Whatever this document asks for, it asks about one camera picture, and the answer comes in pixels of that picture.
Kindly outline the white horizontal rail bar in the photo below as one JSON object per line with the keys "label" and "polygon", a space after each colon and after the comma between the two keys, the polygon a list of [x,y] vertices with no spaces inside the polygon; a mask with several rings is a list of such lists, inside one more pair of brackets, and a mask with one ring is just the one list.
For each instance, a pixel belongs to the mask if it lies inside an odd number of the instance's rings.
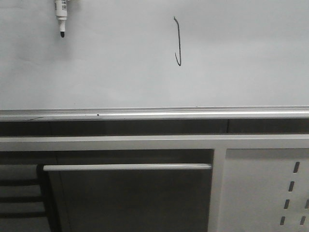
{"label": "white horizontal rail bar", "polygon": [[83,164],[44,165],[46,172],[66,171],[129,171],[129,170],[211,170],[207,163],[161,163],[161,164]]}

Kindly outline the white whiteboard marker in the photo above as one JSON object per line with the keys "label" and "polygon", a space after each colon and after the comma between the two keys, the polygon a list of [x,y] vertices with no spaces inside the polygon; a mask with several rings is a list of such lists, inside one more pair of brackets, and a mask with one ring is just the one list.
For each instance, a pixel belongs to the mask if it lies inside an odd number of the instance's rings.
{"label": "white whiteboard marker", "polygon": [[55,16],[58,21],[58,28],[61,38],[65,37],[66,21],[68,17],[68,0],[54,0]]}

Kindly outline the white metal stand frame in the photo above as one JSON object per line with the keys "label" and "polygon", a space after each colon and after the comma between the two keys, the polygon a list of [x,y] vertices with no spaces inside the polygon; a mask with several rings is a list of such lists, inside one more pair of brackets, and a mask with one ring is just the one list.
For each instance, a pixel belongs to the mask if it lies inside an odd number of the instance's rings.
{"label": "white metal stand frame", "polygon": [[212,149],[209,231],[306,232],[309,137],[171,135],[2,137],[1,151]]}

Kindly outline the dark chair backrest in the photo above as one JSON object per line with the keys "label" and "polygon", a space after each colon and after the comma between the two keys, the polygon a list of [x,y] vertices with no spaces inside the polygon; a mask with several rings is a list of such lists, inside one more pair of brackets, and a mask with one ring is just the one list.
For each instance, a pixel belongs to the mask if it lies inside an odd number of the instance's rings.
{"label": "dark chair backrest", "polygon": [[36,165],[0,166],[0,230],[50,231]]}

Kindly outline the white whiteboard with aluminium frame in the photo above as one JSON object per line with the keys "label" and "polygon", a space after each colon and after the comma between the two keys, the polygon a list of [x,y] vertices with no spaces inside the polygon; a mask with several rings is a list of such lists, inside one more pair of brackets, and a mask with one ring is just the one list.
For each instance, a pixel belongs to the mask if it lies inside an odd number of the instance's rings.
{"label": "white whiteboard with aluminium frame", "polygon": [[307,118],[306,0],[0,3],[0,118]]}

